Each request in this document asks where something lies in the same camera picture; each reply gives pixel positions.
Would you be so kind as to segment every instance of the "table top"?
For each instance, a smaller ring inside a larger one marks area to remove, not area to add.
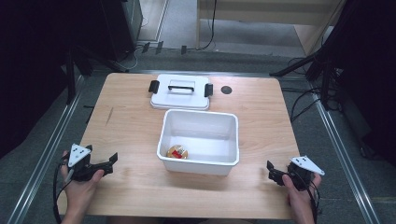
[[[290,219],[286,189],[268,178],[266,162],[286,171],[299,156],[282,91],[275,78],[208,77],[209,111],[239,120],[240,161],[227,176],[168,172],[156,155],[165,110],[148,92],[156,75],[110,74],[81,140],[92,161],[119,160],[100,182],[89,215]],[[232,88],[223,94],[223,86]],[[66,198],[59,201],[64,214]]]

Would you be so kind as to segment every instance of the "white lid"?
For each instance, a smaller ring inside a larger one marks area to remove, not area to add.
[[[158,75],[157,93],[151,96],[151,105],[157,109],[207,110],[209,97],[205,97],[205,85],[209,78],[181,75]]]

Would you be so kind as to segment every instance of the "wooden table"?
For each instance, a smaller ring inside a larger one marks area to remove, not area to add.
[[[310,55],[328,27],[337,22],[345,1],[218,0],[216,20],[293,24],[305,54]],[[212,20],[214,2],[197,0],[196,48],[200,48],[200,20]]]
[[[279,83],[274,78],[209,77],[210,111],[239,119],[240,162],[228,176],[173,173],[156,155],[165,110],[148,92],[155,75],[110,74],[81,141],[92,163],[115,152],[114,173],[98,187],[90,215],[289,219],[286,189],[268,179],[267,160],[286,171],[299,156]],[[223,94],[222,86],[231,94]],[[59,202],[65,212],[64,194]]]

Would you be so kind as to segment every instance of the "white plastic box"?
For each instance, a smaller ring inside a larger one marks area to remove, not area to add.
[[[166,157],[174,145],[188,150],[186,160]],[[228,175],[239,162],[238,118],[226,113],[170,109],[163,119],[157,155],[169,171]]]

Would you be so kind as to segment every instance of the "black hole on marker plate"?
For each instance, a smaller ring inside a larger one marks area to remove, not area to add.
[[[224,94],[230,94],[231,92],[233,92],[233,89],[231,89],[231,87],[229,86],[223,86],[221,87],[221,92]]]

